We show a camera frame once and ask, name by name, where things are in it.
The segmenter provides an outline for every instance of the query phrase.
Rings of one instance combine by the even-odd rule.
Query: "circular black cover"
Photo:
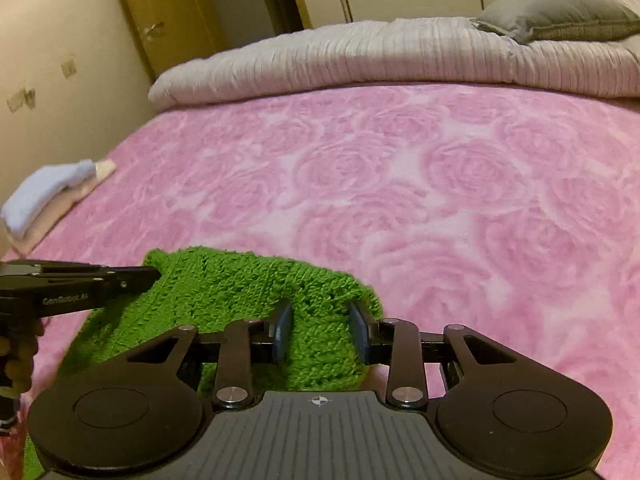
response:
[[[469,461],[506,478],[564,478],[599,459],[612,428],[600,397],[562,376],[510,381],[488,368],[449,390],[436,414]]]
[[[198,432],[197,394],[157,365],[100,371],[58,381],[33,403],[31,438],[48,462],[81,474],[123,474],[164,462]]]

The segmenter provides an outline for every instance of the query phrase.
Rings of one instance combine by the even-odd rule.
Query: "wall outlet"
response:
[[[27,94],[27,89],[23,88],[18,93],[12,95],[6,100],[6,105],[11,110],[11,113],[16,113],[20,108],[22,108],[25,104],[25,96]]]
[[[60,65],[60,67],[62,68],[62,73],[67,79],[78,73],[78,67],[76,67],[76,62],[73,59],[65,61]]]

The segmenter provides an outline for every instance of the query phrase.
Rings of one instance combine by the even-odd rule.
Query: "folded cloth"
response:
[[[149,253],[145,265],[162,277],[145,294],[94,310],[72,343],[60,376],[86,369],[175,326],[200,332],[224,329],[236,319],[266,317],[281,298],[293,304],[293,329],[282,368],[255,367],[259,390],[353,390],[366,367],[358,360],[349,330],[348,303],[363,301],[380,317],[374,291],[350,274],[284,258],[196,247],[167,254]],[[204,367],[201,392],[210,392],[215,365]],[[24,480],[40,477],[42,467],[27,440]]]
[[[0,216],[15,238],[22,238],[44,206],[65,187],[73,187],[95,176],[95,164],[82,160],[76,164],[43,166],[28,176],[2,206]]]
[[[28,256],[31,251],[43,240],[49,231],[58,221],[66,215],[69,210],[82,199],[87,197],[95,187],[107,179],[116,170],[116,165],[112,160],[102,160],[95,163],[95,175],[89,177],[78,186],[63,189],[53,197],[38,216],[27,228],[22,238],[11,235],[7,229],[7,237],[11,245],[20,256]]]

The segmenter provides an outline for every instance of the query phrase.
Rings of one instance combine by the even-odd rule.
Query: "metal screw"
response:
[[[249,396],[249,393],[244,388],[240,388],[239,386],[228,386],[226,388],[221,388],[216,392],[216,397],[218,400],[222,402],[226,402],[227,404],[237,404],[238,402],[242,402]]]
[[[391,393],[391,396],[403,404],[413,404],[424,397],[423,393],[413,386],[401,386],[400,388],[396,388]]]

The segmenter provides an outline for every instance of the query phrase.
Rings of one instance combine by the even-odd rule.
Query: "pink bedspread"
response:
[[[601,473],[640,478],[640,115],[520,88],[329,89],[168,112],[112,157],[33,257],[203,244],[352,272],[388,316],[469,325],[592,388],[615,424]],[[50,322],[32,395],[83,319]]]

